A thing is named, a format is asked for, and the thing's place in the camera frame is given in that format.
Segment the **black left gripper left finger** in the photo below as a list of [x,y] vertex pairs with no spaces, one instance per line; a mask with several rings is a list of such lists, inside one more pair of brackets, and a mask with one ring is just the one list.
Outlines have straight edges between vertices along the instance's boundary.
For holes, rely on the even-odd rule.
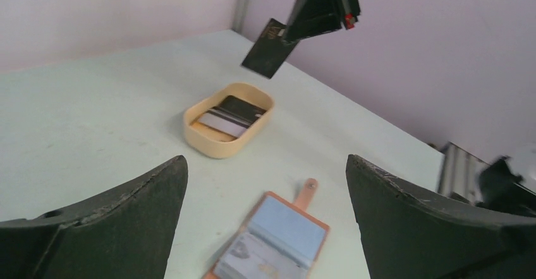
[[163,278],[188,183],[175,156],[31,220],[1,223],[2,278]]

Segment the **orange leather card holder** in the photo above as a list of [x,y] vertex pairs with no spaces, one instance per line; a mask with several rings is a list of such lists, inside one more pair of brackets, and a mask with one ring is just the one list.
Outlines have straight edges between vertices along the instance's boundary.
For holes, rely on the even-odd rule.
[[330,227],[307,213],[318,182],[309,178],[293,202],[266,192],[205,278],[309,278]]

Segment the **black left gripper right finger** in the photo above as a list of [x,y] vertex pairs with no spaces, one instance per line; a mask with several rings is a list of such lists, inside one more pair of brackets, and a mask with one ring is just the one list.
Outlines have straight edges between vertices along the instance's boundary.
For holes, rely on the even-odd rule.
[[371,278],[534,278],[535,219],[450,199],[351,154],[346,180]]

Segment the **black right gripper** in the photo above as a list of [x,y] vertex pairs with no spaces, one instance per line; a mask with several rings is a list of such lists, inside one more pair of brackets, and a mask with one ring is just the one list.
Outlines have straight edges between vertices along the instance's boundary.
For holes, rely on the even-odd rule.
[[296,0],[283,40],[297,42],[341,29],[352,29],[361,9],[358,0]]

